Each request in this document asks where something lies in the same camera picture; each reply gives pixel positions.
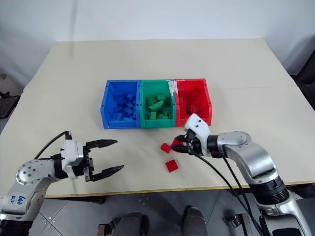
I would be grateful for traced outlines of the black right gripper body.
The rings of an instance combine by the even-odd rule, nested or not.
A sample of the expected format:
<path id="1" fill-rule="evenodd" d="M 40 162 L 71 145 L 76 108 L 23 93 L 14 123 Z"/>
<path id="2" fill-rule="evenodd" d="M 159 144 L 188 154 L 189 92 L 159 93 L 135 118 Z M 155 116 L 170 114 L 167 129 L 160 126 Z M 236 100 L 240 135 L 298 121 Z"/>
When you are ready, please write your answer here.
<path id="1" fill-rule="evenodd" d="M 186 143 L 198 155 L 208 156 L 207 139 L 208 132 L 188 129 L 186 132 Z"/>

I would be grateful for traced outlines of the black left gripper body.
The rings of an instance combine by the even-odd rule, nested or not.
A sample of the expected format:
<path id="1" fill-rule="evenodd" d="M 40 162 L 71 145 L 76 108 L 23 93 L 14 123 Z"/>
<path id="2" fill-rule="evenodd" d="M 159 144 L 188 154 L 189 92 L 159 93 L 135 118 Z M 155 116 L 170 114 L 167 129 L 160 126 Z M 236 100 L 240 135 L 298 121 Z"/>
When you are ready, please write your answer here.
<path id="1" fill-rule="evenodd" d="M 86 144 L 85 146 L 83 146 L 83 173 L 86 182 L 95 180 L 93 175 L 93 159 L 89 157 L 89 153 L 93 148 L 95 148 L 94 144 Z"/>

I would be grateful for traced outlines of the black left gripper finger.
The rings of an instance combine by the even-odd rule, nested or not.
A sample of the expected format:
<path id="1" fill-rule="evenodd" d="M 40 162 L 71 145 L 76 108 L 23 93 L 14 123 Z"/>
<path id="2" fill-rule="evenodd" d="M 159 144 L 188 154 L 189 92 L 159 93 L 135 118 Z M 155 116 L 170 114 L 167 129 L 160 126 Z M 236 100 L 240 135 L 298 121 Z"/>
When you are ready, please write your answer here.
<path id="1" fill-rule="evenodd" d="M 92 181 L 95 182 L 95 181 L 99 181 L 99 180 L 108 178 L 123 168 L 124 168 L 124 165 L 120 165 L 120 166 L 115 166 L 115 167 L 111 167 L 111 168 L 102 170 L 101 173 L 98 173 L 98 174 L 95 174 L 92 176 Z"/>
<path id="2" fill-rule="evenodd" d="M 85 149 L 87 151 L 90 151 L 93 148 L 105 148 L 117 142 L 118 142 L 117 140 L 112 140 L 112 139 L 95 140 L 95 141 L 87 142 L 85 145 Z"/>

